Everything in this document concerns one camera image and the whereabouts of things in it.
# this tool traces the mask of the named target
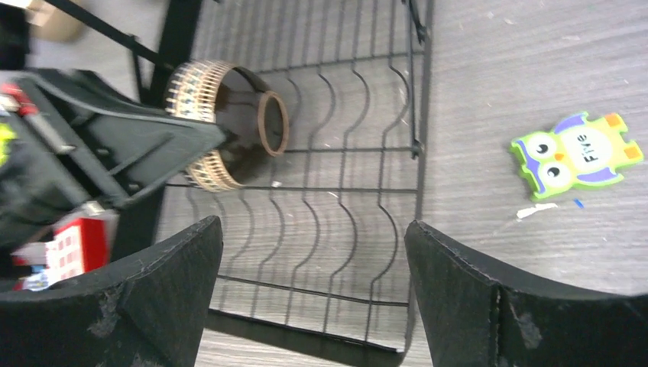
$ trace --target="owl eye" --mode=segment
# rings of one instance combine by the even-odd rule
[[[556,148],[556,141],[547,134],[536,134],[526,143],[529,155],[538,160],[553,156]]]
[[[562,163],[544,164],[538,172],[540,180],[548,187],[562,188],[572,182],[572,172]]]

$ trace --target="dish rack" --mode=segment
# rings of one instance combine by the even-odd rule
[[[206,328],[399,365],[416,319],[403,236],[422,212],[433,2],[171,0],[157,52],[69,0],[49,2],[132,51],[142,102],[162,106],[180,64],[224,60],[287,106],[286,151],[245,187],[209,193],[176,177],[122,214],[141,225],[115,241],[152,243],[217,215],[224,253]],[[154,65],[148,88],[141,58]]]

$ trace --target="metal wire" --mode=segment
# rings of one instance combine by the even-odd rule
[[[402,238],[422,195],[410,159],[417,9],[402,0],[205,3],[194,58],[256,70],[289,105],[292,135],[243,190],[206,193],[181,177],[167,185],[161,238],[222,218],[212,308],[404,348],[412,305]]]

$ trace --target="paper scrap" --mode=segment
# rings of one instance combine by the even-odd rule
[[[530,208],[520,209],[517,211],[517,220],[520,221],[537,212],[541,212],[543,210],[557,208],[557,207],[558,205],[556,205],[555,203],[547,203],[547,204],[536,204],[535,206],[531,206]]]

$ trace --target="brown pot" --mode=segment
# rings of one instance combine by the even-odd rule
[[[71,0],[73,3],[85,7],[84,0]],[[67,13],[55,8],[43,0],[33,0],[27,7],[31,35],[41,40],[53,42],[74,41],[81,34],[84,24]]]
[[[228,134],[224,145],[186,169],[189,181],[204,190],[236,190],[264,158],[288,145],[284,101],[257,75],[224,61],[193,61],[178,67],[167,88],[172,115],[212,122]]]

